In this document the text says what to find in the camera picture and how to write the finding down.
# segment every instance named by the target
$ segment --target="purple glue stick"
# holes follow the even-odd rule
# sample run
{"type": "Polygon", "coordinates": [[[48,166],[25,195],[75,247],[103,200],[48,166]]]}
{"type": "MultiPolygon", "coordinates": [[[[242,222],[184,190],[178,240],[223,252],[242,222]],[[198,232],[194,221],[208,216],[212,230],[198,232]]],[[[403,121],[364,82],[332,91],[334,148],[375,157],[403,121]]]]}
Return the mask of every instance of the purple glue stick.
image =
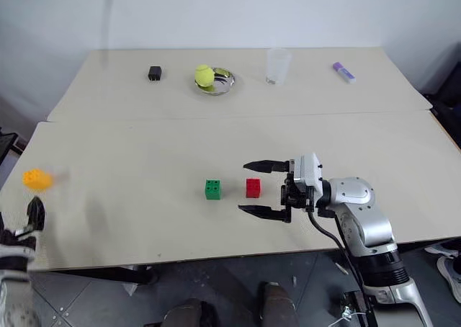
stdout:
{"type": "Polygon", "coordinates": [[[336,72],[339,75],[341,75],[341,77],[346,82],[349,82],[350,84],[353,84],[355,82],[355,76],[348,72],[347,69],[343,67],[343,65],[340,62],[336,62],[335,64],[333,64],[333,69],[336,70],[336,72]]]}

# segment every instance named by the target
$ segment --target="tennis ball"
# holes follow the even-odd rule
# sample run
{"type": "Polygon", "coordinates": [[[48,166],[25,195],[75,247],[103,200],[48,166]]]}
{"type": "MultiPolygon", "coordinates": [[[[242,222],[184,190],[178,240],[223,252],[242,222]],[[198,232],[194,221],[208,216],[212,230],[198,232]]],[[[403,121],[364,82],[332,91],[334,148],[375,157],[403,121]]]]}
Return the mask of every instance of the tennis ball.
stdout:
{"type": "Polygon", "coordinates": [[[215,80],[215,72],[206,64],[200,64],[195,69],[195,81],[201,87],[209,87],[213,85],[215,80]]]}

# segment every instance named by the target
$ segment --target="white wall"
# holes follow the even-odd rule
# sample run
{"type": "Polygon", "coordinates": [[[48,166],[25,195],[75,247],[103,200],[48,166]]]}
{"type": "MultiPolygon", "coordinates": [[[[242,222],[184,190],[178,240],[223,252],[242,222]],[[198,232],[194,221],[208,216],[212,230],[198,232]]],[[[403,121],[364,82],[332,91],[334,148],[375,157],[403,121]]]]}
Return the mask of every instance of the white wall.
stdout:
{"type": "Polygon", "coordinates": [[[0,0],[0,124],[29,137],[97,48],[381,45],[431,91],[460,35],[460,0],[0,0]]]}

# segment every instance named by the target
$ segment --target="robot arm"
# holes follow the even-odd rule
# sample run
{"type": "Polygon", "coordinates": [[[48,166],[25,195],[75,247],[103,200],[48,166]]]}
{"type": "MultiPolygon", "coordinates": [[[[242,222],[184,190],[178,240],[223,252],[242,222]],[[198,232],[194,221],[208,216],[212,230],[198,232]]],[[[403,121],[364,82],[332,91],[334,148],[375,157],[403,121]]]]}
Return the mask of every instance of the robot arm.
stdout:
{"type": "Polygon", "coordinates": [[[398,253],[389,220],[375,203],[374,189],[359,177],[344,179],[322,178],[320,164],[314,153],[285,161],[254,161],[244,168],[260,172],[287,172],[282,186],[283,210],[266,206],[239,206],[243,211],[264,219],[291,222],[291,208],[305,209],[309,219],[320,232],[339,241],[317,224],[314,209],[325,218],[335,218],[346,248],[351,270],[368,305],[410,303],[421,322],[432,327],[432,322],[421,299],[418,287],[411,279],[398,253]]]}
{"type": "Polygon", "coordinates": [[[0,214],[0,326],[39,327],[32,308],[32,287],[27,265],[35,257],[36,239],[30,234],[43,230],[45,208],[38,197],[27,207],[26,227],[11,232],[4,228],[0,214]]]}

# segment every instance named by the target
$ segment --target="orange toy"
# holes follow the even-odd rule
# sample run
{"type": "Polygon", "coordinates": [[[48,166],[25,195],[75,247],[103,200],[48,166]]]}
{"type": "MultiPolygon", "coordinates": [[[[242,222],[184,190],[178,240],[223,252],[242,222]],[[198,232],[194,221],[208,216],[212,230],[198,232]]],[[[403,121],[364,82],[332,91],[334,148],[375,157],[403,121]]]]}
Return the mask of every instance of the orange toy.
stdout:
{"type": "Polygon", "coordinates": [[[24,172],[22,183],[33,190],[45,190],[53,185],[53,177],[39,169],[24,172]]]}

